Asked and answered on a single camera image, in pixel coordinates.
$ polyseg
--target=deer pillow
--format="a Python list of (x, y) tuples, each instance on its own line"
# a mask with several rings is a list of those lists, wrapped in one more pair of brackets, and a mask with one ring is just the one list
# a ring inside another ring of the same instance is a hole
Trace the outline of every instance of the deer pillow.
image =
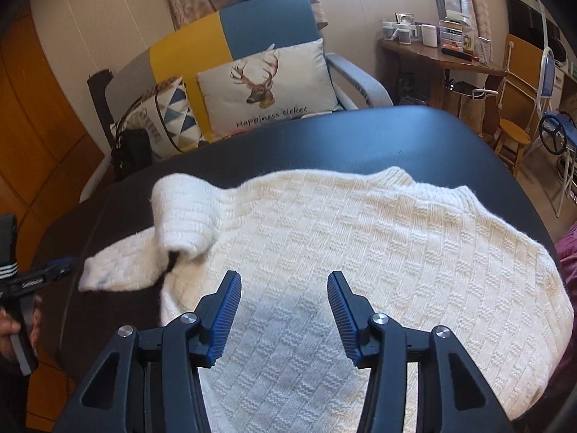
[(322, 39), (256, 53), (197, 74), (214, 140), (337, 109)]

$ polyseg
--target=chair armrest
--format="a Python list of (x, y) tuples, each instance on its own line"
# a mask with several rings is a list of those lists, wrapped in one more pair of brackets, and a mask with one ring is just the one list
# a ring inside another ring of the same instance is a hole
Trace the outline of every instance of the chair armrest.
[(108, 140), (111, 147), (114, 145), (114, 137), (110, 132), (110, 124), (114, 123), (114, 120), (110, 113), (108, 103), (106, 102), (106, 86), (108, 86), (112, 79), (113, 75), (110, 70), (102, 70), (94, 73), (87, 81), (88, 90), (90, 91), (92, 102), (96, 109), (96, 115), (100, 120), (102, 130), (105, 131), (106, 140)]
[(337, 83), (333, 82), (332, 86), (335, 89), (336, 99), (345, 111), (358, 111), (357, 105)]
[(327, 53), (325, 57), (328, 66), (350, 82), (363, 95), (369, 107), (393, 106), (387, 90), (367, 72), (335, 53)]

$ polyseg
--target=white knit sweater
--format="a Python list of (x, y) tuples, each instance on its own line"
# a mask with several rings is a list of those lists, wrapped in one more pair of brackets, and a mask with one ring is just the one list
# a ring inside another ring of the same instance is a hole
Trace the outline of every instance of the white knit sweater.
[[(80, 289), (150, 286), (180, 250), (162, 290), (166, 324), (240, 273), (224, 356), (201, 370), (215, 431), (356, 431), (369, 373), (345, 357), (327, 300), (333, 270), (405, 327), (450, 327), (510, 418), (539, 399), (571, 335), (550, 255), (467, 187), (398, 168), (277, 172), (229, 190), (175, 174), (155, 185), (152, 208), (155, 228), (88, 259)], [(416, 393), (410, 369), (405, 431)]]

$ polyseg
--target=metal screw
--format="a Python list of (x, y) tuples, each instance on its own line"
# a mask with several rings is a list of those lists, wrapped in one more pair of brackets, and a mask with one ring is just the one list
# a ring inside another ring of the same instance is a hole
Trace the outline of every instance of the metal screw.
[(382, 312), (376, 312), (373, 314), (372, 319), (373, 322), (378, 325), (385, 325), (387, 322), (389, 322), (389, 316), (383, 314)]
[(129, 335), (132, 335), (132, 332), (134, 332), (134, 329), (132, 329), (131, 325), (123, 325), (120, 329), (118, 329), (118, 335), (125, 338)]
[(181, 322), (183, 324), (194, 324), (197, 319), (198, 318), (196, 317), (196, 314), (194, 314), (193, 312), (185, 312), (181, 316)]
[(451, 337), (451, 331), (444, 325), (438, 325), (435, 327), (435, 335), (440, 338), (449, 338)]

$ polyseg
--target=white container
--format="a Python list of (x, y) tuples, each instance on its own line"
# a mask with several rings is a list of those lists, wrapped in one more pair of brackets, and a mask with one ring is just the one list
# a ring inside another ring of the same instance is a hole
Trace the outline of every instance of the white container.
[(393, 40), (393, 35), (395, 33), (397, 24), (392, 21), (383, 21), (383, 39)]
[(437, 43), (437, 27), (431, 26), (430, 24), (423, 24), (420, 29), (423, 33), (423, 45), (437, 48), (439, 46)]
[(411, 45), (411, 30), (404, 29), (400, 27), (397, 30), (397, 37), (399, 38), (399, 44), (402, 45)]

